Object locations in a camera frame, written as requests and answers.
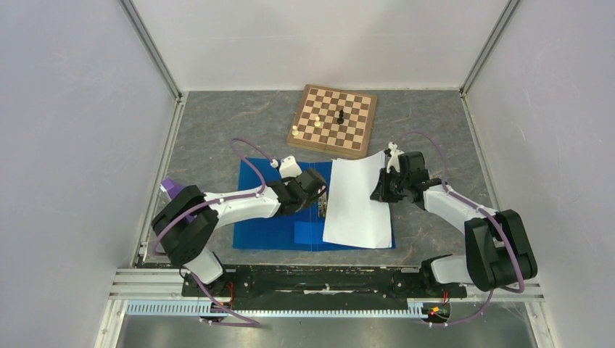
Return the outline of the blue folder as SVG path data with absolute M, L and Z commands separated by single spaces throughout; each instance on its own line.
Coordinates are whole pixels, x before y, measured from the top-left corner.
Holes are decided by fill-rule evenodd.
M 384 155 L 359 160 L 299 162 L 316 170 L 327 189 L 325 213 L 317 203 L 290 215 L 243 220 L 234 225 L 235 249 L 323 252 L 349 249 L 393 249 L 390 208 L 370 199 Z

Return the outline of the white paper stack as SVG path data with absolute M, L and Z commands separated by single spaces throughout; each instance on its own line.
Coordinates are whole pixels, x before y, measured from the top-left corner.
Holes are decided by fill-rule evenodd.
M 392 247 L 389 205 L 370 199 L 384 163 L 383 152 L 359 160 L 332 161 L 325 242 L 365 249 Z

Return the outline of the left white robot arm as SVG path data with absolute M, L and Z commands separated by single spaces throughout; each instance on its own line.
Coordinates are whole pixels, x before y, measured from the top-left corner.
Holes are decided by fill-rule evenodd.
M 226 290 L 228 278 L 222 262 L 207 249 L 215 230 L 244 220 L 293 215 L 315 204 L 325 191 L 325 178 L 312 168 L 224 194 L 205 193 L 190 185 L 151 221 L 154 243 L 162 246 L 173 266 L 187 268 L 204 291 L 218 296 Z

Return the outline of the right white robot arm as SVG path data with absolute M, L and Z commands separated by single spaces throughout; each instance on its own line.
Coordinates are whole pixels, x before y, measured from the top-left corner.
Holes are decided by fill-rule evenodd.
M 538 266 L 520 214 L 497 211 L 471 201 L 440 178 L 430 178 L 421 152 L 388 149 L 370 195 L 377 202 L 404 199 L 430 212 L 463 234 L 465 253 L 421 263 L 419 287 L 437 296 L 448 284 L 472 284 L 481 291 L 520 293 L 537 276 Z

